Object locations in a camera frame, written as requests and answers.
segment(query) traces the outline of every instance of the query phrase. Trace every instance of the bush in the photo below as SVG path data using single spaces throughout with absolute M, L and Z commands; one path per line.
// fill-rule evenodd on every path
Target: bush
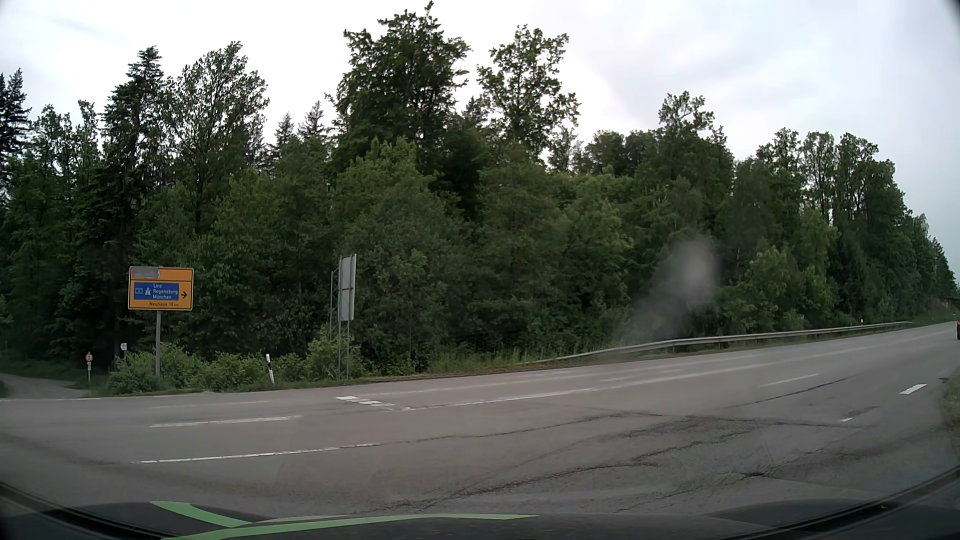
M 273 358 L 274 375 L 279 380 L 295 382 L 310 379 L 310 367 L 306 358 L 296 354 L 289 354 Z
M 153 392 L 160 389 L 154 376 L 154 355 L 133 353 L 127 359 L 117 359 L 116 371 L 107 377 L 107 390 L 111 394 Z
M 337 380 L 345 376 L 347 339 L 344 337 L 342 342 L 341 359 L 337 359 L 337 338 L 330 339 L 325 331 L 317 334 L 317 337 L 307 344 L 306 354 L 306 380 Z M 343 374 L 338 370 L 338 366 L 344 371 Z M 370 372 L 363 357 L 360 356 L 360 346 L 356 343 L 350 347 L 350 376 L 357 378 L 363 377 Z
M 260 356 L 219 353 L 212 362 L 201 362 L 198 383 L 214 392 L 234 390 L 267 380 L 267 362 Z
M 173 343 L 160 343 L 160 378 L 173 388 L 194 388 L 202 360 Z

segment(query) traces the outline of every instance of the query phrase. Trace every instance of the blue autobahn sign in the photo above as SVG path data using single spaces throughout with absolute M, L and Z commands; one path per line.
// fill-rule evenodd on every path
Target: blue autobahn sign
M 179 283 L 136 282 L 133 284 L 134 300 L 178 300 Z

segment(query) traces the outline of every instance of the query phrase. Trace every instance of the road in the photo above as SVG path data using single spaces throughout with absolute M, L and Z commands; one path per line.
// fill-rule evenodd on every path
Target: road
M 261 515 L 702 514 L 887 495 L 956 466 L 954 326 L 439 380 L 5 400 L 0 479 L 68 504 Z

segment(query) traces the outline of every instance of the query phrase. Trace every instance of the guardrail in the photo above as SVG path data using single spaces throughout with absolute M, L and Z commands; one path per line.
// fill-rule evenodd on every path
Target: guardrail
M 601 355 L 626 355 L 629 353 L 645 353 L 657 349 L 669 349 L 671 347 L 682 347 L 684 345 L 713 345 L 719 343 L 733 343 L 736 341 L 758 341 L 762 339 L 777 339 L 780 337 L 801 337 L 807 335 L 820 335 L 824 333 L 842 333 L 847 331 L 865 331 L 883 328 L 892 328 L 898 326 L 909 326 L 913 323 L 909 321 L 899 321 L 896 323 L 879 323 L 875 325 L 859 325 L 855 327 L 828 328 L 820 330 L 797 330 L 797 331 L 771 331 L 768 333 L 741 333 L 739 335 L 716 335 L 709 337 L 688 337 L 685 339 L 667 339 L 665 341 L 654 341 L 651 343 L 642 343 L 640 345 L 625 345 L 623 347 L 613 347 L 602 349 L 600 351 L 591 351 L 589 353 L 579 353 L 577 355 L 558 356 L 556 358 L 547 358 L 544 360 L 533 360 L 522 362 L 523 364 L 540 364 L 544 362 L 556 362 L 569 360 L 572 358 L 583 358 L 586 356 Z

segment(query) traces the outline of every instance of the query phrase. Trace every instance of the yellow road sign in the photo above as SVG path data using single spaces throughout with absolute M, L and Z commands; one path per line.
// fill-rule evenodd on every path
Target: yellow road sign
M 131 266 L 129 309 L 193 309 L 193 268 Z

